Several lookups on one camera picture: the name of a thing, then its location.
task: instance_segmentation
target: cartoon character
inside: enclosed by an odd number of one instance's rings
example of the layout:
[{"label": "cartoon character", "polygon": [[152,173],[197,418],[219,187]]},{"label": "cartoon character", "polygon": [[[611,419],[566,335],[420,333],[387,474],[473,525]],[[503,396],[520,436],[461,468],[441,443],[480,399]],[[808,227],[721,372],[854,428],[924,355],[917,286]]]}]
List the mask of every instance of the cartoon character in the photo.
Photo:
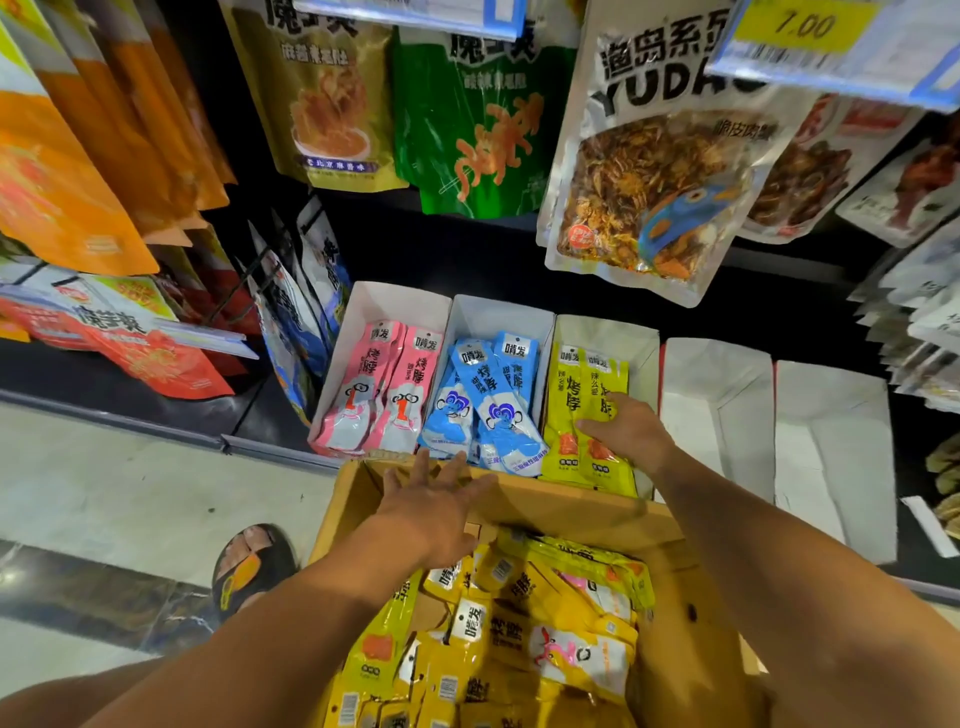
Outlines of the cartoon character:
[{"label": "cartoon character", "polygon": [[739,196],[737,187],[707,184],[703,187],[674,192],[644,216],[636,251],[647,262],[657,253],[693,233],[723,212]]}]

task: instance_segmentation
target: yellow price tag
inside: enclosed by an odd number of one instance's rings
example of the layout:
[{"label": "yellow price tag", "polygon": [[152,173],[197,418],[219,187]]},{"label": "yellow price tag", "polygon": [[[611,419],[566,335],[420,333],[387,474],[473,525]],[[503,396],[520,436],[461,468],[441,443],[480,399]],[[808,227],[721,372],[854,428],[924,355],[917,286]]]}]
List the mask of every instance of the yellow price tag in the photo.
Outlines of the yellow price tag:
[{"label": "yellow price tag", "polygon": [[864,0],[753,0],[733,39],[818,53],[846,53],[883,3]]}]

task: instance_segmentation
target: orange snack bag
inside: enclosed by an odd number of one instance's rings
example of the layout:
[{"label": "orange snack bag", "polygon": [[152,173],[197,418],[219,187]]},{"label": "orange snack bag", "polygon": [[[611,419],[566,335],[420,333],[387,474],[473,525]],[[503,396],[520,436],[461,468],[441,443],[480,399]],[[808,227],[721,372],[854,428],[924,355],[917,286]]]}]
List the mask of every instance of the orange snack bag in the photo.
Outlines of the orange snack bag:
[{"label": "orange snack bag", "polygon": [[121,87],[130,89],[147,134],[196,194],[197,209],[229,205],[204,141],[180,102],[133,0],[80,0],[96,22],[95,37]]},{"label": "orange snack bag", "polygon": [[178,215],[168,199],[170,182],[159,159],[138,154],[141,150],[129,148],[119,138],[38,5],[19,0],[16,12],[0,6],[0,19],[137,231],[148,236],[147,242],[189,245],[177,227]]},{"label": "orange snack bag", "polygon": [[157,270],[127,212],[2,26],[0,229],[65,268],[105,275]]}]

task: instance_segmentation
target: hand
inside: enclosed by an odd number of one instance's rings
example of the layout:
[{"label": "hand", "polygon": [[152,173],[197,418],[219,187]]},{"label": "hand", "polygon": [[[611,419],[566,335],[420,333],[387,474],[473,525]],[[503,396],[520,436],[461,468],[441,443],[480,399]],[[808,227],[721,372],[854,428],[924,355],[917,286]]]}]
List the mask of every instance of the hand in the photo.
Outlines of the hand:
[{"label": "hand", "polygon": [[649,404],[617,392],[607,394],[607,399],[616,406],[612,420],[578,420],[577,428],[654,477],[677,450],[673,438]]},{"label": "hand", "polygon": [[398,538],[418,550],[421,569],[452,566],[477,546],[476,537],[464,533],[467,512],[496,483],[496,474],[460,487],[457,476],[466,464],[467,456],[460,452],[431,479],[430,450],[420,448],[406,487],[400,486],[396,470],[383,476],[383,499],[376,514],[391,520]]}]

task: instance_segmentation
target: floor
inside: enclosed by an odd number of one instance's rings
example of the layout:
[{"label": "floor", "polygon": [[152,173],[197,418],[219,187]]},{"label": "floor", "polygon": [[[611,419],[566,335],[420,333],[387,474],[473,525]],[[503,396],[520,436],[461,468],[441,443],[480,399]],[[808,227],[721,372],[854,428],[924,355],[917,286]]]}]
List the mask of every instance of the floor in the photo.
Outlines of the floor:
[{"label": "floor", "polygon": [[208,637],[224,544],[309,554],[333,478],[0,404],[0,696]]}]

